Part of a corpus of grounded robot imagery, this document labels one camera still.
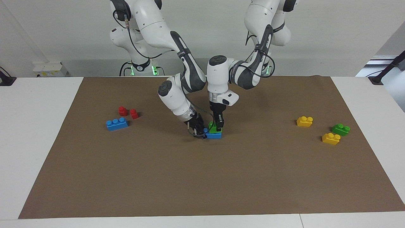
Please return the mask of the yellow two-stud toy brick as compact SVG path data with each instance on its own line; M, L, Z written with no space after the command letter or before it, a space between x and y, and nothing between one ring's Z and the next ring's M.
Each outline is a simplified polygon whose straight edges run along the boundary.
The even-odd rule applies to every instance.
M322 142L331 145L337 145L340 143L341 136L334 133L325 133L322 136Z
M296 120L296 124L301 127L310 127L313 121L314 119L312 117L301 116Z

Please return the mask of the brown paper table mat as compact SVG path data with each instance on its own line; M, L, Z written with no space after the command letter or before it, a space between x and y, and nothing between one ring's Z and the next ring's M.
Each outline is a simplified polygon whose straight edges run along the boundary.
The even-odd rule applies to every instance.
M188 133L158 97L163 81L84 78L19 218L405 211L331 78L234 87L219 140ZM129 127L109 131L120 106ZM323 143L339 123L347 136Z

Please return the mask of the white wall socket box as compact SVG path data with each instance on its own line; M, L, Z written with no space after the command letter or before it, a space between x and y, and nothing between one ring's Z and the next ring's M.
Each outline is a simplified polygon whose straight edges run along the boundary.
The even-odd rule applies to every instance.
M36 77L69 77L70 73L60 61L32 62L33 73Z

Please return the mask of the black table clamp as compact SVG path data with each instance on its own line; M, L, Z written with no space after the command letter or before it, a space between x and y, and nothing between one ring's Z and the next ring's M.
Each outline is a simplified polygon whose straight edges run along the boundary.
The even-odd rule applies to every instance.
M0 86L11 86L16 81L16 77L11 76L8 71L0 66Z

